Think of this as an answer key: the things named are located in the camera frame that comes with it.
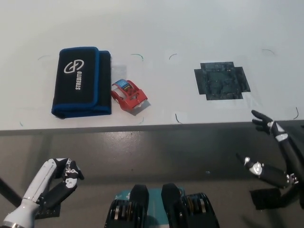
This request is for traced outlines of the white and black left hand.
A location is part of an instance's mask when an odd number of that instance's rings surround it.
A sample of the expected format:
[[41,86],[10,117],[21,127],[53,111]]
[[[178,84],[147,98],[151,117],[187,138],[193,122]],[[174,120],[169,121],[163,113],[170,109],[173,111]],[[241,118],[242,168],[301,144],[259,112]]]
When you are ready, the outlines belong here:
[[61,204],[77,188],[77,181],[84,175],[70,158],[47,160],[25,192],[22,203],[52,209]]

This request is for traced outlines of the black right hand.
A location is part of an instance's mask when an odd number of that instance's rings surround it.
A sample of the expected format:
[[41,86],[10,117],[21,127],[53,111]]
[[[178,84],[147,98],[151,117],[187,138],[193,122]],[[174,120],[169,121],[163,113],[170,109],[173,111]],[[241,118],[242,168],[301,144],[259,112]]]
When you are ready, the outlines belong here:
[[286,171],[237,153],[238,160],[253,176],[277,188],[284,189],[292,184],[303,183],[304,156],[290,134],[272,118],[256,110],[251,113],[255,117],[252,123],[256,125],[256,130],[273,136],[278,143]]

